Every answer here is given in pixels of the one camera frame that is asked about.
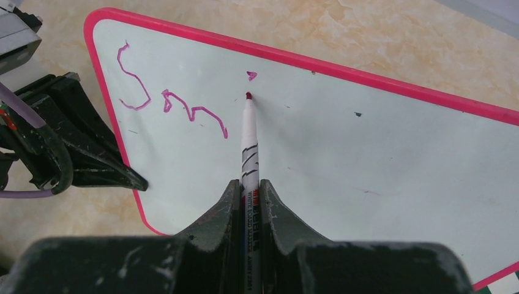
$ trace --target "marble tabletop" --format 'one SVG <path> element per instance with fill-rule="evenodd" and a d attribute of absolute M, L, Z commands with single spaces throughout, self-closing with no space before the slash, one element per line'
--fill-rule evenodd
<path fill-rule="evenodd" d="M 83 39 L 86 15 L 117 7 L 519 110 L 519 40 L 434 0 L 25 0 L 43 18 L 35 57 L 53 74 L 79 73 L 108 122 Z M 10 189 L 33 189 L 21 164 Z M 0 200 L 0 265 L 34 241 L 63 235 L 152 235 L 132 192 L 79 189 Z"/>

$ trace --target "white marker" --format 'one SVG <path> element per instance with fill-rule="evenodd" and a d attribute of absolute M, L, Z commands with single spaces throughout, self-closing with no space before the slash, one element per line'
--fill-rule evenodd
<path fill-rule="evenodd" d="M 241 200 L 245 220 L 244 293 L 261 294 L 261 221 L 258 136 L 252 95 L 247 92 L 243 112 Z"/>

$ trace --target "pink handwriting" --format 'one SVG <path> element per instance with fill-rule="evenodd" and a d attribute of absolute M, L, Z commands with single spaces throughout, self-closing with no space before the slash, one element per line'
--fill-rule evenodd
<path fill-rule="evenodd" d="M 248 81 L 252 81 L 258 76 L 258 73 L 257 72 L 247 72 L 247 75 L 248 75 Z"/>
<path fill-rule="evenodd" d="M 147 100 L 143 104 L 141 104 L 141 105 L 139 105 L 137 107 L 126 104 L 122 99 L 119 99 L 119 101 L 121 101 L 121 103 L 126 108 L 133 109 L 133 110 L 137 111 L 137 110 L 141 110 L 144 107 L 146 107 L 151 102 L 151 97 L 149 96 L 149 94 L 148 94 L 148 92 L 146 90 L 146 87 L 144 87 L 144 84 L 141 81 L 141 79 L 136 74 L 131 73 L 131 72 L 125 70 L 124 67 L 122 66 L 121 53 L 124 50 L 128 49 L 128 48 L 130 48 L 130 45 L 128 44 L 128 42 L 126 42 L 126 44 L 123 47 L 119 48 L 119 50 L 117 52 L 117 62 L 119 63 L 119 66 L 121 67 L 121 70 L 122 70 L 123 73 L 125 73 L 125 74 L 127 74 L 127 75 L 129 75 L 131 77 L 134 77 L 139 82 L 139 84 L 141 84 L 141 88 L 144 90 L 144 93 L 146 94 Z"/>
<path fill-rule="evenodd" d="M 128 44 L 128 42 L 126 42 L 126 44 L 123 47 L 119 48 L 119 51 L 117 53 L 117 62 L 119 63 L 119 66 L 121 67 L 121 70 L 125 74 L 130 75 L 131 77 L 135 78 L 139 82 L 139 84 L 141 85 L 141 88 L 144 90 L 144 93 L 146 94 L 147 101 L 145 101 L 143 104 L 141 104 L 141 105 L 139 105 L 137 107 L 126 104 L 122 99 L 119 99 L 119 101 L 121 101 L 121 103 L 126 108 L 138 111 L 138 110 L 141 110 L 144 107 L 146 107 L 148 104 L 150 104 L 151 96 L 148 94 L 148 91 L 147 91 L 146 87 L 144 86 L 144 83 L 139 78 L 139 76 L 134 74 L 134 73 L 131 73 L 131 72 L 125 70 L 124 67 L 122 66 L 121 53 L 124 50 L 128 49 L 128 48 L 130 48 L 130 45 Z M 192 107 L 191 110 L 190 110 L 189 107 L 187 106 L 187 103 L 184 100 L 182 100 L 180 97 L 175 95 L 175 93 L 170 92 L 168 89 L 165 89 L 164 91 L 162 91 L 162 97 L 164 97 L 164 100 L 165 100 L 164 101 L 164 112 L 165 113 L 170 112 L 171 107 L 173 106 L 173 104 L 171 103 L 169 97 L 174 97 L 175 99 L 177 99 L 184 106 L 185 112 L 187 112 L 187 117 L 188 117 L 189 121 L 195 121 L 195 113 L 198 110 L 204 111 L 205 113 L 209 114 L 214 119 L 216 119 L 216 121 L 218 121 L 218 123 L 220 124 L 220 128 L 222 128 L 223 137 L 225 139 L 227 139 L 227 137 L 228 137 L 227 128 L 223 125 L 223 121 L 217 115 L 215 115 L 213 112 L 208 110 L 207 108 L 205 108 L 203 106 L 196 106 L 196 107 Z"/>
<path fill-rule="evenodd" d="M 188 117 L 189 121 L 195 121 L 195 113 L 198 110 L 204 111 L 205 113 L 209 114 L 214 119 L 216 119 L 216 121 L 218 121 L 218 123 L 220 124 L 220 128 L 222 129 L 223 137 L 227 139 L 227 128 L 223 125 L 223 121 L 217 115 L 215 115 L 213 112 L 211 112 L 209 109 L 207 109 L 203 106 L 195 106 L 195 107 L 191 108 L 191 111 L 189 111 L 189 107 L 187 106 L 187 103 L 184 100 L 182 100 L 180 97 L 175 95 L 175 93 L 170 92 L 168 89 L 162 91 L 162 97 L 164 97 L 164 99 L 165 99 L 165 101 L 164 101 L 164 112 L 165 113 L 170 112 L 171 107 L 172 107 L 171 101 L 169 100 L 168 97 L 174 97 L 184 106 L 185 112 L 187 113 L 187 117 Z"/>

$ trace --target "purple cable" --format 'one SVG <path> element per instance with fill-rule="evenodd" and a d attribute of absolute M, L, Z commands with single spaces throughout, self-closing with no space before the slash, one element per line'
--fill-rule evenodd
<path fill-rule="evenodd" d="M 0 83 L 0 100 L 27 121 L 33 128 L 39 129 L 47 123 L 29 105 L 25 104 L 11 90 Z M 0 191 L 0 198 L 32 199 L 53 196 L 51 190 L 40 191 Z"/>

